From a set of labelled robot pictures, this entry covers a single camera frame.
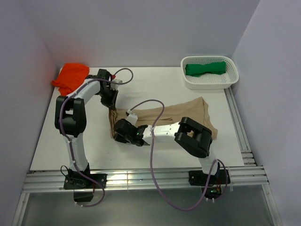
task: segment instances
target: cloth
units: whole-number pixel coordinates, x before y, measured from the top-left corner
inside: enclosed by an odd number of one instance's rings
[[[226,62],[216,62],[206,65],[187,64],[185,67],[186,75],[199,77],[205,73],[224,74],[226,73]]]
[[[137,114],[138,121],[135,124],[136,127],[141,125],[152,125],[157,116],[160,114],[162,107],[153,108],[148,110],[133,110],[132,112]],[[116,109],[109,110],[109,121],[111,126],[111,137],[114,138],[116,135],[113,131],[115,123],[120,119],[125,119],[127,109]],[[194,99],[192,101],[172,105],[165,107],[162,116],[156,123],[156,126],[173,124],[181,121],[182,117],[190,117],[194,121],[206,126],[212,131],[212,138],[215,139],[217,136],[217,129],[213,127],[210,122],[208,113],[208,104],[203,100],[202,97]]]
[[[52,81],[52,85],[59,87],[61,95],[66,96],[76,90],[88,75],[89,67],[77,63],[67,63],[57,79]]]

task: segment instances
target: basket rim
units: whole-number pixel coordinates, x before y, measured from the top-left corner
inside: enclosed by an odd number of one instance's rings
[[[237,75],[235,81],[233,81],[233,82],[228,82],[228,83],[212,83],[212,82],[211,82],[211,83],[204,83],[204,82],[203,82],[203,83],[194,83],[194,82],[188,81],[187,78],[186,78],[185,72],[184,72],[183,62],[184,62],[184,60],[187,59],[187,58],[196,58],[196,57],[198,57],[198,58],[222,58],[222,59],[225,59],[225,60],[229,61],[230,64],[232,65],[232,67],[233,67],[234,73]],[[193,84],[193,85],[216,85],[216,86],[219,86],[219,85],[227,85],[227,84],[232,85],[232,84],[236,83],[236,82],[238,81],[238,79],[239,79],[239,74],[238,74],[238,70],[237,70],[237,68],[236,68],[236,66],[235,66],[235,63],[233,62],[233,60],[231,60],[229,57],[226,57],[226,56],[187,56],[187,57],[184,57],[184,58],[181,60],[181,68],[182,68],[182,74],[183,74],[184,80],[185,80],[187,83]]]

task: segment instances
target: orange cloth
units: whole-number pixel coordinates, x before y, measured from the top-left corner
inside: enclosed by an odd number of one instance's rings
[[[88,75],[89,67],[77,63],[67,63],[57,79],[52,81],[52,85],[59,87],[61,95],[66,96],[76,90]]]

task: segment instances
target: white basket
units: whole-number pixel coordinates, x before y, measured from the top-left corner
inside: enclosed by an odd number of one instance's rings
[[[205,65],[213,62],[226,62],[226,73],[206,73],[200,77],[193,77],[185,74],[187,64]],[[181,61],[185,85],[189,89],[227,89],[238,81],[239,75],[234,62],[225,56],[188,56]]]

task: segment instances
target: green towel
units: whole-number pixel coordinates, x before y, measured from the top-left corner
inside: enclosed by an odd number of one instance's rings
[[[188,64],[185,67],[186,75],[199,77],[205,73],[224,74],[226,73],[226,62],[216,62],[206,65]]]

